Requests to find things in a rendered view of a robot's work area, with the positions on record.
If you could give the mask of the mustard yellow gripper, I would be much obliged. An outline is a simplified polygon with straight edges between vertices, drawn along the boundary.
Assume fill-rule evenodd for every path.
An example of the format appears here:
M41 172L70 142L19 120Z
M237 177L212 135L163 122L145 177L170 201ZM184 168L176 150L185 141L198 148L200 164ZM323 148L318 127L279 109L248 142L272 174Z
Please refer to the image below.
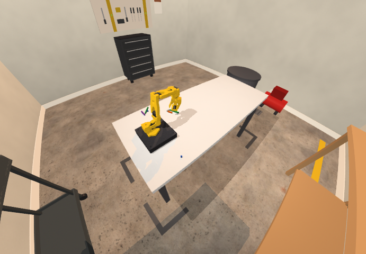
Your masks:
M177 111L177 109L179 109L180 104L181 104L182 98L181 97L177 97L177 98L171 98L171 103L169 104L169 108L172 105L172 109L171 111ZM177 105L178 104L178 105Z

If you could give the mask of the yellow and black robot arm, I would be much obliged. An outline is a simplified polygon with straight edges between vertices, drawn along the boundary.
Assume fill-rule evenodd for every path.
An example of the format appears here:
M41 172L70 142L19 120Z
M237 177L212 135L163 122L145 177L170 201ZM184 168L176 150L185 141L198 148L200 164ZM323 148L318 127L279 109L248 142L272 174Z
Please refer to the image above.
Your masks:
M152 113L153 120L151 122L143 123L143 127L145 128L146 134L151 136L156 136L160 131L160 128L155 128L161 124L160 120L160 107L159 107L159 98L163 99L168 96L173 98L177 98L180 96L180 89L175 86L170 86L167 89L159 90L157 92L150 93L150 109ZM152 129L153 128L153 129Z

